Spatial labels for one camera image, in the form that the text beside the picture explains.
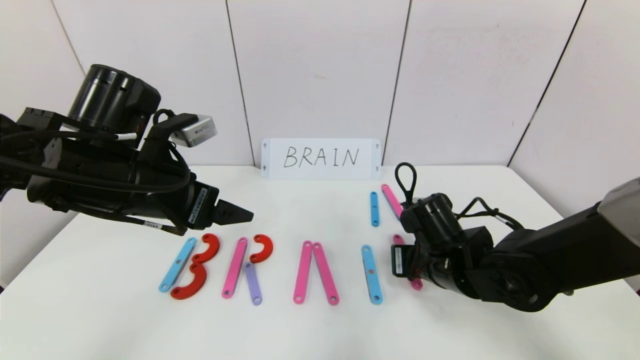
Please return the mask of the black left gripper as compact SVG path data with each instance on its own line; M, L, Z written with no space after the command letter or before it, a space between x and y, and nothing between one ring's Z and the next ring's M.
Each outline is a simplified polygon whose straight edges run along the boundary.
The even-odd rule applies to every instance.
M151 186L187 182L168 192L131 194L127 201L127 221L171 234L204 230L213 223L226 226L251 223L254 213L219 199L219 189L197 180L183 158L160 157L153 162L129 162L128 183Z

